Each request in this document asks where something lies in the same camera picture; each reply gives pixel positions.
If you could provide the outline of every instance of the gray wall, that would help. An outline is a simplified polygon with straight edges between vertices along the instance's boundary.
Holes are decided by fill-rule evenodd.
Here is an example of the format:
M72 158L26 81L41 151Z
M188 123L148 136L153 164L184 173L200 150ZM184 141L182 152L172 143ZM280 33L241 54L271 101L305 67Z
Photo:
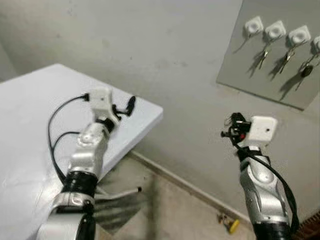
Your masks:
M244 214L239 161L220 131L235 111L278 118L268 153L305 217L320 203L320 99L300 112L216 84L241 4L3 0L0 39L21 74L62 63L163 106L136 150Z
M18 74L8 58L1 42L0 42L0 83L16 77Z

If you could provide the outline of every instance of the white tabletop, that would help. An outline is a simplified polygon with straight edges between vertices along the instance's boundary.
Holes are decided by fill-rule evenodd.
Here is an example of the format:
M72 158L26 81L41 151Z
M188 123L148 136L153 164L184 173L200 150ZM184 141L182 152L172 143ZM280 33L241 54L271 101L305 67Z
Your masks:
M64 101L98 86L113 89L113 101L125 107L131 94L55 64L0 84L0 240L32 240L49 214L62 185L51 163L46 127ZM163 117L163 109L137 98L130 118L123 117L103 158L102 176L132 149ZM55 139L80 131L92 121L87 102L67 105L52 124ZM66 172L75 137L66 136L56 150Z

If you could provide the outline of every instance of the yellow object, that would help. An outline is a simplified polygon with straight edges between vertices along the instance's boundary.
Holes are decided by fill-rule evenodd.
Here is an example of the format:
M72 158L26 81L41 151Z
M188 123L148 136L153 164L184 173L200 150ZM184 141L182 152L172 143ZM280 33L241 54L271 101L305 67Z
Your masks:
M239 223L240 223L240 221L239 221L238 219L236 219L236 220L232 223L232 225L231 225L230 228L229 228L229 233L230 233L230 234L233 234L233 233L236 231Z

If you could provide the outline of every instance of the gray panel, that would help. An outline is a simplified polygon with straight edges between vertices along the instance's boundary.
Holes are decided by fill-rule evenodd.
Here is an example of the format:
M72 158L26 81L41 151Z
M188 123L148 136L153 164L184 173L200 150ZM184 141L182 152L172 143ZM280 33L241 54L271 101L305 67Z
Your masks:
M271 52L265 59L262 68L255 68L257 63L255 56L263 50L266 44L263 34L259 33L243 44L245 41L244 24L255 16L261 17L264 28L277 20L282 20L287 34L291 30L307 25L312 40L320 35L319 0L244 0L216 80L217 83L298 109L305 109L320 88L320 66L318 66L296 90L301 80L299 68L314 53L313 44L308 42L298 47L283 73L278 73L273 78L273 70L277 62L281 61L290 45L286 37L275 41L271 45Z

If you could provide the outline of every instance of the floor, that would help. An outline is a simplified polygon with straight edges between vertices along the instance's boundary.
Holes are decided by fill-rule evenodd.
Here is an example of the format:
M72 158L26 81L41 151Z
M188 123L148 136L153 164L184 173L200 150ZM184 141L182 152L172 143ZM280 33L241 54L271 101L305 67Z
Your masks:
M96 203L95 218L114 240L254 240L239 225L230 235L219 212L172 182L126 156L99 186L118 193L141 186L142 192Z

